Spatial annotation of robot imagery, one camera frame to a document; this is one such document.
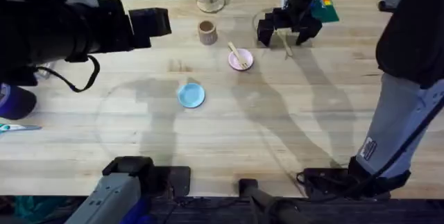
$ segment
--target wooden table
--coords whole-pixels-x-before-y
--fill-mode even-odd
[[[153,39],[152,49],[96,55],[102,72],[87,92],[56,78],[32,88],[38,106],[20,123],[44,129],[0,137],[0,195],[87,195],[116,156],[145,155],[190,166],[193,196],[233,196],[239,178],[301,196],[295,173],[346,166],[362,144],[379,97],[375,45],[390,17],[377,11],[378,0],[333,0],[341,21],[293,47],[293,58],[279,39],[270,49],[256,42],[255,24],[280,0],[227,0],[215,15],[195,0],[122,1],[127,9],[168,8],[173,34]],[[203,19],[217,24],[213,46],[198,41]],[[253,53],[253,69],[228,66],[229,40]],[[92,66],[55,69],[80,86]],[[179,106],[176,91],[186,82],[206,89],[201,107]],[[444,197],[443,120],[430,127],[395,197]]]

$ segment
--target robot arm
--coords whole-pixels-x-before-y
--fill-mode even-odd
[[[379,68],[385,74],[367,138],[350,160],[346,173],[305,169],[307,195],[312,198],[325,197],[327,191],[341,194],[347,187],[366,182],[373,175],[375,180],[353,192],[352,197],[373,197],[404,186],[410,176],[413,154],[429,122],[443,107],[444,0],[385,1],[396,10],[376,49]],[[324,175],[342,178],[349,184],[332,186],[319,179]]]
[[[0,42],[0,83],[9,85],[37,85],[39,64],[90,59],[95,67],[91,86],[99,63],[90,54],[150,48],[150,37],[171,33],[168,10],[147,8],[127,15],[120,0],[0,2],[0,37],[8,40]]]

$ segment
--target teal fabric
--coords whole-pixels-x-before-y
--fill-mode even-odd
[[[15,197],[15,216],[29,223],[38,223],[66,201],[66,197],[17,196]]]

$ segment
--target small cup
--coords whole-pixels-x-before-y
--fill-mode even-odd
[[[198,25],[199,39],[204,45],[211,45],[217,41],[216,26],[211,21],[202,21]]]

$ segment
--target sticker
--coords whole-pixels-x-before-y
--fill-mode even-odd
[[[373,155],[373,153],[375,152],[377,147],[377,143],[376,141],[373,141],[373,139],[371,139],[370,137],[367,137],[366,141],[364,142],[360,155],[366,160],[368,161],[371,156]]]

